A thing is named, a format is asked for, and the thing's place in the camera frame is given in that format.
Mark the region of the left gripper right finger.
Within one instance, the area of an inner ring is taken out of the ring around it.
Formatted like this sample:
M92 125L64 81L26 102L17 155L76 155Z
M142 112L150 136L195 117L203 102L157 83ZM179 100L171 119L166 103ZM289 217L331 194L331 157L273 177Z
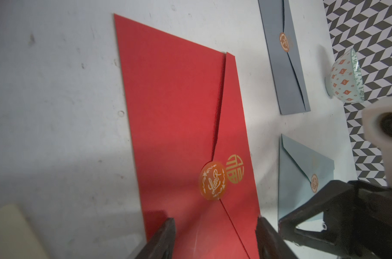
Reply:
M260 259L298 259L266 218L257 219L255 234Z

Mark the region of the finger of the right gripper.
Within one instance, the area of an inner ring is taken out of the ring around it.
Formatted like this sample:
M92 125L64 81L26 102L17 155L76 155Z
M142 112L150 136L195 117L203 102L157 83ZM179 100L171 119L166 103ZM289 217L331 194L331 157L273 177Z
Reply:
M330 181L309 201L279 220L280 235L287 241L313 249L351 249L355 194L353 185ZM324 230L297 228L317 216L322 217Z

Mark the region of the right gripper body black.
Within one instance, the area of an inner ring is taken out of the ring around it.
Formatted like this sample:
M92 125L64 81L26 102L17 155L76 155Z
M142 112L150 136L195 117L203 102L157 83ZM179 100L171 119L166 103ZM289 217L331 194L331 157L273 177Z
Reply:
M392 259L392 189L365 181L354 187L354 241L379 259Z

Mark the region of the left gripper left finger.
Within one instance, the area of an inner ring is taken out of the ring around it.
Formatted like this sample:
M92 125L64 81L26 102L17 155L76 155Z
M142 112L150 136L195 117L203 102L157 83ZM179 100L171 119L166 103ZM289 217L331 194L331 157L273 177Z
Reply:
M176 237L174 218L168 218L151 237L147 244L128 259L171 259Z

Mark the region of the red envelope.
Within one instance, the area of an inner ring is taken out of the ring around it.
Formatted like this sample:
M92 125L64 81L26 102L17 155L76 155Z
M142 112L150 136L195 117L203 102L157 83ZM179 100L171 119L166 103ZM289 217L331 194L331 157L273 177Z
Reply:
M232 54L115 15L145 233L175 259L257 259L260 215Z

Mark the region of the dark grey envelope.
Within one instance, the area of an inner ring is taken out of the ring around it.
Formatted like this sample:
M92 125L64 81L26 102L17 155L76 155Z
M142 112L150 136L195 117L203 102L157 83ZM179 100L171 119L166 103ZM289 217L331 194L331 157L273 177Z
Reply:
M311 111L289 1L259 1L280 114Z

